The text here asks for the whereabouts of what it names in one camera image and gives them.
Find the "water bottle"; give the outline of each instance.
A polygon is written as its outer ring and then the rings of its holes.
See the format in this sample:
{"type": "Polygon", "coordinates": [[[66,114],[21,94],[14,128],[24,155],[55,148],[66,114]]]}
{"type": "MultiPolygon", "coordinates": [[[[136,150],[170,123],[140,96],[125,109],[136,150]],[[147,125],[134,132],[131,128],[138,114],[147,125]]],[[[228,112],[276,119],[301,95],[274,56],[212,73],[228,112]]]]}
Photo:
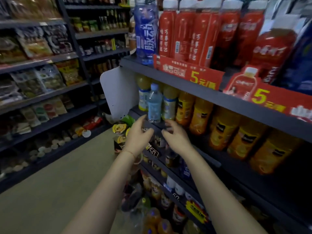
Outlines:
{"type": "Polygon", "coordinates": [[[153,64],[157,54],[158,8],[156,0],[135,0],[135,35],[137,57],[144,65],[153,64]]]}
{"type": "Polygon", "coordinates": [[[151,84],[151,93],[147,99],[149,106],[149,122],[159,123],[161,118],[162,93],[158,91],[158,84],[151,84]]]}

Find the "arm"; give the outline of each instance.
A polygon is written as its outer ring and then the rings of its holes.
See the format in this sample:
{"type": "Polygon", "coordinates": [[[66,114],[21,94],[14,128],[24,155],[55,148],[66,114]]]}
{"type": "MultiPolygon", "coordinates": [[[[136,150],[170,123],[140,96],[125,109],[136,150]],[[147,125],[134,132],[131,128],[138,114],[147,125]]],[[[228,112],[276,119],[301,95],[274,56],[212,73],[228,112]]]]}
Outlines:
{"type": "Polygon", "coordinates": [[[124,149],[62,234],[110,232],[131,166],[154,133],[153,129],[142,132],[144,118],[132,125],[124,149]]]}
{"type": "Polygon", "coordinates": [[[185,160],[218,234],[266,234],[252,215],[235,199],[208,163],[191,145],[185,130],[176,122],[162,134],[169,146],[185,160]]]}

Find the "aisle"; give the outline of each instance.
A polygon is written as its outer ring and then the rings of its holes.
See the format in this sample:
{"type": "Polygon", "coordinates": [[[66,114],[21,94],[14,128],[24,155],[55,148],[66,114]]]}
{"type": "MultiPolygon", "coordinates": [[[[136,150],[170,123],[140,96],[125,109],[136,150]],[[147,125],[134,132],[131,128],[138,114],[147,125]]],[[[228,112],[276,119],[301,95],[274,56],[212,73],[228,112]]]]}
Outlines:
{"type": "MultiPolygon", "coordinates": [[[[60,233],[111,166],[114,135],[105,131],[2,193],[1,233],[60,233]]],[[[122,233],[115,222],[111,233],[122,233]]]]}

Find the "hand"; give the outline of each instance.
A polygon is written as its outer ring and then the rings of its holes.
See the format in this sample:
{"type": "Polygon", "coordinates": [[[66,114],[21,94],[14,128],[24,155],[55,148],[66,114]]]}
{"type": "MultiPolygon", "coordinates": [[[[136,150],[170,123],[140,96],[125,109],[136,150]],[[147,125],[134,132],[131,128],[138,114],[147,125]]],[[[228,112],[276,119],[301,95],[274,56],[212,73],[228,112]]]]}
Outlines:
{"type": "Polygon", "coordinates": [[[141,116],[133,125],[128,133],[126,144],[123,148],[123,151],[128,151],[137,157],[143,149],[146,148],[149,140],[154,134],[152,128],[148,129],[146,132],[142,132],[142,125],[146,115],[141,116]]]}
{"type": "Polygon", "coordinates": [[[191,142],[185,130],[175,121],[165,120],[167,130],[162,130],[163,137],[166,139],[170,148],[182,157],[193,149],[191,142]]]}

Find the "red promotional sign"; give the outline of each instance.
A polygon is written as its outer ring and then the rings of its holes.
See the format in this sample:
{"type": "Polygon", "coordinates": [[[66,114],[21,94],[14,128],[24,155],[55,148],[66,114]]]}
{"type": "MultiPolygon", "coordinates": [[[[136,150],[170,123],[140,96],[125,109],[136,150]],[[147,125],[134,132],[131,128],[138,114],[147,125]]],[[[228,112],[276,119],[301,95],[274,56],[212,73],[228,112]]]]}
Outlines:
{"type": "Polygon", "coordinates": [[[312,123],[312,96],[265,84],[258,72],[247,65],[232,76],[223,92],[312,123]],[[248,68],[256,73],[252,76],[248,68]]]}
{"type": "Polygon", "coordinates": [[[223,71],[158,55],[154,55],[154,68],[214,90],[219,90],[224,74],[223,71]]]}

